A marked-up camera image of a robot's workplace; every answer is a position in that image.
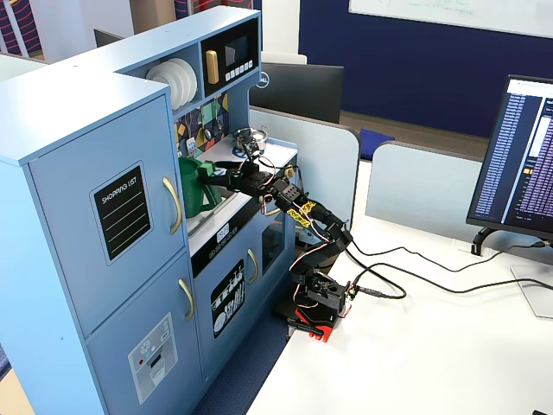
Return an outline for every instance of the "metal pot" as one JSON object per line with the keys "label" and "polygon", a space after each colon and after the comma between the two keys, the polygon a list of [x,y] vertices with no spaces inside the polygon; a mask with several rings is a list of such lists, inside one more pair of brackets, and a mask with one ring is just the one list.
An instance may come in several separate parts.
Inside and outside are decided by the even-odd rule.
{"label": "metal pot", "polygon": [[256,140],[257,146],[259,147],[259,152],[264,153],[265,148],[267,147],[267,139],[269,138],[269,129],[267,127],[261,126],[261,129],[257,128],[241,128],[232,134],[234,139],[237,140],[236,146],[239,150],[244,150],[242,143],[238,140],[238,137],[243,138],[246,142],[251,140]]}

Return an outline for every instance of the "white wall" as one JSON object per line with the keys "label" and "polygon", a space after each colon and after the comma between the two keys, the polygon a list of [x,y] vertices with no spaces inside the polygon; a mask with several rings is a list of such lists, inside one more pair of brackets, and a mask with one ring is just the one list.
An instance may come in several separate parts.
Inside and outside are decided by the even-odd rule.
{"label": "white wall", "polygon": [[132,36],[129,0],[29,0],[44,59],[56,62],[96,48],[94,29]]}
{"label": "white wall", "polygon": [[297,54],[300,41],[300,0],[263,0],[261,13],[263,51]]}

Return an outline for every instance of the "white plate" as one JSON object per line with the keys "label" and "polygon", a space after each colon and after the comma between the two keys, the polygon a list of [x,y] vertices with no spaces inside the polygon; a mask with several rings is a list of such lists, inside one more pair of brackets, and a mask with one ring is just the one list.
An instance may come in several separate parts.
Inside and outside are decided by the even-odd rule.
{"label": "white plate", "polygon": [[181,84],[182,96],[181,96],[181,105],[185,105],[188,102],[188,95],[190,93],[190,82],[188,81],[187,73],[184,72],[184,69],[180,65],[172,62],[171,60],[163,62],[167,67],[171,67],[175,71],[175,74]]}
{"label": "white plate", "polygon": [[184,69],[184,72],[188,75],[190,93],[188,94],[187,102],[190,102],[194,98],[196,91],[198,91],[198,80],[196,79],[196,73],[194,72],[190,64],[182,59],[173,58],[169,59],[168,61],[176,63],[179,67]]}
{"label": "white plate", "polygon": [[179,106],[181,106],[181,83],[178,81],[177,76],[171,76],[170,71],[168,71],[163,64],[152,67],[146,74],[146,79],[157,81],[159,81],[159,79],[166,80],[167,82],[163,83],[166,83],[171,87],[171,108],[176,110]]}
{"label": "white plate", "polygon": [[174,110],[176,110],[182,105],[182,102],[188,96],[188,85],[184,86],[182,84],[181,77],[177,72],[178,69],[175,68],[178,65],[175,65],[173,62],[163,62],[160,63],[159,66],[162,67],[162,76],[169,81],[169,84],[171,84],[171,90],[173,89],[173,83],[175,84],[175,102],[173,102],[173,93],[171,93],[171,106]]}

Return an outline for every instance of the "black monitor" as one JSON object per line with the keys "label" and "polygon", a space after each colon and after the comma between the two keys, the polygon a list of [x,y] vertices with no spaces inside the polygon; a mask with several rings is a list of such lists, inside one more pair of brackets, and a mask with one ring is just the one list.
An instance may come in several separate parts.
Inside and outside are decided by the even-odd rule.
{"label": "black monitor", "polygon": [[344,67],[264,63],[250,104],[329,123],[340,122]]}
{"label": "black monitor", "polygon": [[510,76],[467,223],[553,239],[553,80]]}
{"label": "black monitor", "polygon": [[104,30],[95,29],[94,39],[96,40],[96,47],[101,48],[105,45],[109,45],[110,43],[120,41],[123,37],[104,32]]}

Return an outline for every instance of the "whiteboard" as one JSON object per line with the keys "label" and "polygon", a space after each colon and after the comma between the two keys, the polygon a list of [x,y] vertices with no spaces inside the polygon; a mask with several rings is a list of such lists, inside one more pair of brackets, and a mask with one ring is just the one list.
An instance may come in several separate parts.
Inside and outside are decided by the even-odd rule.
{"label": "whiteboard", "polygon": [[350,0],[349,11],[553,37],[553,0]]}

